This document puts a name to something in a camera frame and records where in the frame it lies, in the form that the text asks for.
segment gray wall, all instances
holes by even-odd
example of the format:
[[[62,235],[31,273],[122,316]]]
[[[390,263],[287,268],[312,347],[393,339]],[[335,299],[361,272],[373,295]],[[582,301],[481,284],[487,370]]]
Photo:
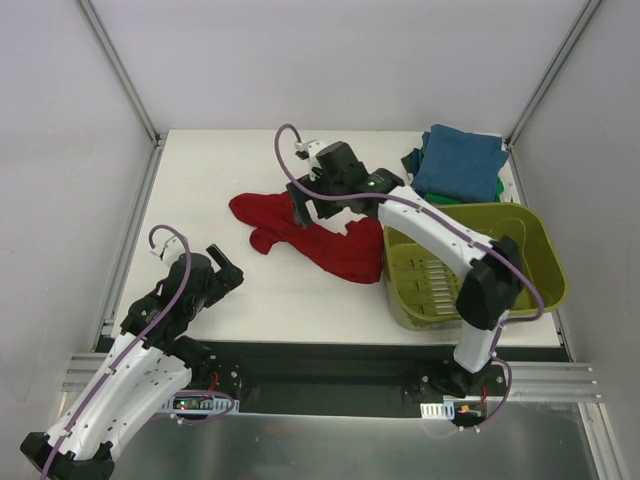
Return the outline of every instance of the gray wall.
[[[640,2],[605,2],[516,145],[569,274],[577,360],[592,361],[631,472],[640,362]]]
[[[509,133],[585,0],[95,0],[161,131]]]
[[[97,330],[150,146],[70,0],[0,2],[0,478]]]

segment plastic laundry basket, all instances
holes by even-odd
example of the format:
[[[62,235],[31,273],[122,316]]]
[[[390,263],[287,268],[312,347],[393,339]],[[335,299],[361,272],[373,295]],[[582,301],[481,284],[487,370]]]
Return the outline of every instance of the plastic laundry basket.
[[[467,227],[498,239],[508,235],[520,245],[523,273],[544,300],[545,312],[557,309],[567,282],[549,236],[531,210],[515,203],[443,206],[441,210]],[[462,285],[432,253],[392,228],[384,230],[385,284],[396,321],[412,330],[448,326],[460,320],[455,302]],[[534,314],[535,299],[527,289],[518,296],[512,316]]]

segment red cloth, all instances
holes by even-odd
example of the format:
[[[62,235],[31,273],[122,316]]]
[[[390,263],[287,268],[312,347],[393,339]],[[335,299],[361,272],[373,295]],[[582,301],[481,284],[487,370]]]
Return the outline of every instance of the red cloth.
[[[382,272],[384,241],[380,224],[370,218],[347,224],[347,235],[320,225],[296,225],[287,192],[275,195],[243,193],[229,202],[238,220],[257,227],[249,241],[266,255],[278,242],[290,243],[329,273],[355,283],[376,283]]]

